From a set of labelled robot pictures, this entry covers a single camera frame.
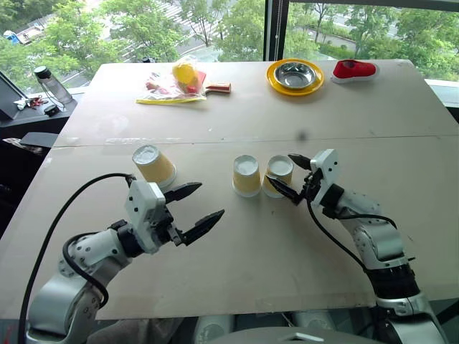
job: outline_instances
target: stainless steel bowl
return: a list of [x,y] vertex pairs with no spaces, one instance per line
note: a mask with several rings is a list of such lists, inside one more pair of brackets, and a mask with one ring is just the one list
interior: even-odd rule
[[283,87],[299,90],[316,81],[316,72],[307,64],[286,62],[275,69],[274,78]]

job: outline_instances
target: black device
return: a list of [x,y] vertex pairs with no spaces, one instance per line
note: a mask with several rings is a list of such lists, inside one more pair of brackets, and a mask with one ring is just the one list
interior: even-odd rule
[[45,115],[48,115],[50,117],[60,113],[59,108],[55,104],[47,106],[43,111]]

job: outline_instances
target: yellow plate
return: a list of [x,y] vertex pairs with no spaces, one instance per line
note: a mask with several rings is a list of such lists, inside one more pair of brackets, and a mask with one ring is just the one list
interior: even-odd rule
[[[274,71],[277,67],[279,67],[282,63],[286,62],[301,62],[305,65],[311,67],[314,72],[316,72],[316,81],[314,81],[311,85],[301,88],[299,90],[293,90],[291,88],[283,87],[274,77]],[[322,70],[317,67],[314,63],[306,61],[305,59],[282,59],[281,61],[274,62],[272,65],[269,66],[268,70],[266,71],[266,78],[270,85],[279,93],[284,95],[309,95],[319,88],[321,88],[323,81],[325,80],[325,76],[323,75]]]

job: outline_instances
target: yellow paper cup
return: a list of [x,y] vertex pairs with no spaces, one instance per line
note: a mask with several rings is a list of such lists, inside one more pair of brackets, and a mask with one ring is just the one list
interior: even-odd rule
[[273,197],[274,199],[281,199],[283,195],[278,193],[278,191],[274,188],[274,186],[270,183],[266,175],[272,177],[278,177],[286,182],[288,185],[292,182],[292,173],[293,173],[293,162],[287,156],[273,156],[268,161],[268,167],[266,168],[266,174],[263,178],[263,191],[269,197]]
[[242,197],[253,197],[260,192],[260,170],[253,156],[238,156],[233,165],[232,187]]
[[132,155],[133,162],[148,182],[160,188],[170,185],[177,174],[173,163],[154,145],[144,145]]

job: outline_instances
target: plastic bag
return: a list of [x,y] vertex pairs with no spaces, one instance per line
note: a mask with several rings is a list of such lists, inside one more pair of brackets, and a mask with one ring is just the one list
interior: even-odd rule
[[196,60],[184,57],[169,71],[152,72],[145,92],[136,99],[139,104],[174,104],[205,100],[202,83],[206,74],[196,68]]

